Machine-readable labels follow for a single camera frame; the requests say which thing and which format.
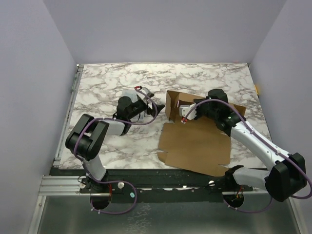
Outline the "brown cardboard box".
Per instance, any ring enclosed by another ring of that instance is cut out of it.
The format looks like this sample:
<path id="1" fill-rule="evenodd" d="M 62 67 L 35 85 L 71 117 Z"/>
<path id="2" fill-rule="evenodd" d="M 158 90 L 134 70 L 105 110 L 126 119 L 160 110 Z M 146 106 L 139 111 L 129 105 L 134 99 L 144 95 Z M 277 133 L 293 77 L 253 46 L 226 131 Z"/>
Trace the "brown cardboard box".
<path id="1" fill-rule="evenodd" d="M 165 114 L 158 144 L 158 159 L 167 166 L 209 176 L 223 176 L 230 163 L 231 138 L 218 130 L 206 117 L 181 123 L 179 107 L 191 104 L 196 95 L 170 91 L 166 93 Z"/>

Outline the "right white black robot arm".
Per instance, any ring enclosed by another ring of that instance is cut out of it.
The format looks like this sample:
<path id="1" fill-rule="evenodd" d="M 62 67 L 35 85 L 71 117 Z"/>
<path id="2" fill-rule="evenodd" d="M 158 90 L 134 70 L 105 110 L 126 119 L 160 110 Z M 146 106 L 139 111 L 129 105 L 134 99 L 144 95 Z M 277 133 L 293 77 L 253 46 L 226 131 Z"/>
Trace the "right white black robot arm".
<path id="1" fill-rule="evenodd" d="M 222 89 L 209 91 L 208 96 L 195 99 L 195 119 L 207 117 L 227 136 L 247 147 L 266 166 L 266 170 L 237 165 L 225 172 L 224 185 L 234 191 L 246 185 L 266 190 L 277 201 L 296 197 L 295 193 L 311 185 L 306 175 L 305 159 L 290 154 L 262 136 L 246 118 L 228 103 Z"/>

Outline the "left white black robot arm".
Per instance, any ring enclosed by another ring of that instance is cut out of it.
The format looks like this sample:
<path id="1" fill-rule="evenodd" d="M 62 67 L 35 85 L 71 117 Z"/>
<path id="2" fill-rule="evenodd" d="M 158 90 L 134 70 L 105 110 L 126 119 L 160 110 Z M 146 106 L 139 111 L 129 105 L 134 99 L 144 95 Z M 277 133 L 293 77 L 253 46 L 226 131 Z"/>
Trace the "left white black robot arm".
<path id="1" fill-rule="evenodd" d="M 117 103 L 117 110 L 112 118 L 95 118 L 83 114 L 65 141 L 65 147 L 82 163 L 86 172 L 86 179 L 80 184 L 91 187 L 96 192 L 106 190 L 108 181 L 105 178 L 106 169 L 101 164 L 99 152 L 104 139 L 108 135 L 123 136 L 132 126 L 144 126 L 152 123 L 165 108 L 164 104 L 156 104 L 151 100 L 138 99 L 132 102 L 128 96 L 121 97 Z"/>

